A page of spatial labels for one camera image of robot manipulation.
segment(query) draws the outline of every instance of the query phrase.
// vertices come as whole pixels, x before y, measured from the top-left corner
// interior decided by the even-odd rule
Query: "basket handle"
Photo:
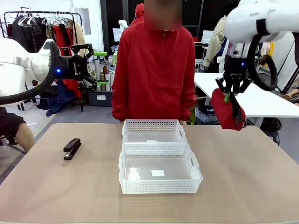
[[[200,181],[203,181],[204,178],[202,177],[201,171],[200,171],[200,169],[199,169],[199,163],[198,163],[198,161],[197,161],[197,159],[196,159],[196,156],[195,156],[194,152],[192,152],[192,151],[191,151],[191,159],[192,159],[193,164],[194,164],[193,167],[197,169],[197,172],[198,172],[198,174],[199,174],[199,180],[200,180]]]
[[[121,133],[122,133],[122,136],[125,137],[125,135],[126,135],[125,126],[122,126],[122,132]]]
[[[122,168],[122,164],[123,164],[123,160],[122,160],[122,152],[120,153],[120,158],[118,160],[118,168],[121,169]]]
[[[198,163],[198,161],[196,159],[196,156],[195,156],[194,152],[192,152],[192,151],[191,151],[191,159],[192,159],[194,165],[196,165],[198,167],[198,169],[199,169],[199,163]]]
[[[180,132],[180,134],[186,136],[186,133],[185,133],[185,130],[184,130],[183,126],[181,126],[180,124],[178,124],[178,126],[179,126],[179,132]]]

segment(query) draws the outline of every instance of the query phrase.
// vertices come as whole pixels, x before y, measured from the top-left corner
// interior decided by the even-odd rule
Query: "plastic storage bin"
[[[213,112],[210,112],[207,114],[207,113],[205,113],[205,111],[207,111],[207,109],[213,110],[213,108],[211,106],[204,106],[203,108],[201,108],[201,110],[203,110],[203,112],[200,111],[199,108],[196,108],[195,116],[204,123],[217,121],[218,119],[214,113],[214,110],[213,110]]]
[[[187,142],[178,120],[125,120],[122,142]]]
[[[108,106],[111,107],[111,91],[88,91],[88,100],[90,106]]]
[[[113,45],[112,47],[111,47],[111,51],[112,52],[116,52],[118,50],[118,45]]]
[[[196,193],[202,174],[187,143],[127,143],[119,158],[123,194]]]

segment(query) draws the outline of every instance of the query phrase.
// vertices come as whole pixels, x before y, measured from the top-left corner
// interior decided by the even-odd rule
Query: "red hood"
[[[144,15],[144,4],[143,3],[138,4],[136,6],[135,13],[136,13],[137,17]]]

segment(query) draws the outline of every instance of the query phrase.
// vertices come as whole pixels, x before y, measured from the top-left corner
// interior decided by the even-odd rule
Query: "person's knee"
[[[26,123],[19,125],[15,138],[26,152],[28,152],[34,145],[32,131]]]

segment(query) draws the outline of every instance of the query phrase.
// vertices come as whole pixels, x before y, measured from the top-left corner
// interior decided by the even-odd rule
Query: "hanging clothes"
[[[12,24],[13,39],[17,41],[29,53],[35,53],[35,46],[33,42],[32,27],[19,26],[18,23],[23,16],[17,18]]]
[[[8,24],[8,26],[7,26],[7,35],[9,38],[13,37],[13,25],[12,24]]]
[[[85,40],[84,40],[84,34],[83,34],[83,29],[82,27],[79,25],[79,23],[75,22],[73,25],[73,31],[74,31],[74,35],[73,35],[73,43],[74,44],[85,44]],[[81,57],[84,57],[84,55],[86,55],[86,52],[84,49],[81,49],[78,53]]]
[[[73,45],[73,29],[65,27],[65,25],[60,24],[59,26],[53,27],[56,36],[56,44],[59,48],[67,47],[69,49],[60,49],[61,55],[71,56],[71,45]],[[65,84],[68,90],[73,90],[74,95],[77,98],[81,97],[81,91],[78,89],[79,82],[77,80],[64,79],[63,83]]]
[[[42,49],[45,41],[47,40],[47,32],[46,32],[46,25],[42,24],[44,18],[37,17],[36,20],[36,27],[35,27],[35,39],[36,39],[36,49],[39,51]]]
[[[44,18],[36,17],[35,26],[19,26],[18,23],[23,16],[17,18],[12,24],[12,37],[29,53],[38,52],[44,45],[47,34],[46,25],[42,24]]]

